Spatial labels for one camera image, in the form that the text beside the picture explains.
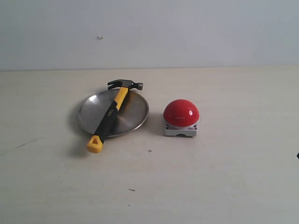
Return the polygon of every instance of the table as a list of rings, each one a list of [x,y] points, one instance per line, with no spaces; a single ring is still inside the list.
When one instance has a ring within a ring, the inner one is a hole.
[[[297,224],[299,66],[0,73],[1,224]],[[143,82],[139,129],[86,150],[76,111]],[[202,117],[163,136],[172,100]]]

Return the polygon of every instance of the black and yellow handle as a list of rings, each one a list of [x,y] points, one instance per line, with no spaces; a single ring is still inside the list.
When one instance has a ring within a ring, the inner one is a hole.
[[[87,150],[91,153],[99,153],[102,150],[105,138],[108,135],[108,132],[114,125],[118,111],[120,110],[121,104],[125,99],[128,93],[128,88],[121,87],[112,102],[106,111],[105,116],[100,122],[97,130],[94,132],[93,136],[90,138],[87,143]]]

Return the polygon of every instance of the stainless steel plate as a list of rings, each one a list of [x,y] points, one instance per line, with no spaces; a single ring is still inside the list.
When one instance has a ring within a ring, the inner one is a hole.
[[[90,134],[95,132],[117,92],[118,89],[99,92],[82,103],[77,118],[83,130]],[[149,105],[146,100],[138,93],[129,91],[108,137],[126,134],[139,128],[148,114]]]

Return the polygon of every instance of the claw hammer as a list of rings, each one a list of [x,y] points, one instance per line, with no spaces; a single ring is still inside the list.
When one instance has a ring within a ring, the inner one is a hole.
[[[106,111],[105,116],[100,122],[97,130],[94,132],[93,136],[87,143],[87,150],[91,153],[99,153],[102,150],[105,138],[107,137],[108,132],[111,130],[114,122],[116,121],[116,116],[128,91],[132,88],[136,88],[138,90],[143,89],[143,83],[134,83],[132,80],[126,79],[117,79],[109,82],[108,85],[108,90],[111,90],[115,87],[120,87],[120,89],[114,101]]]

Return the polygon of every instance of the red dome button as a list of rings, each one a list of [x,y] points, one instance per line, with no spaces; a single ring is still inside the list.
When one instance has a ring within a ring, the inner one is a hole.
[[[198,121],[199,111],[190,101],[177,99],[167,105],[163,117],[170,125],[187,127]]]

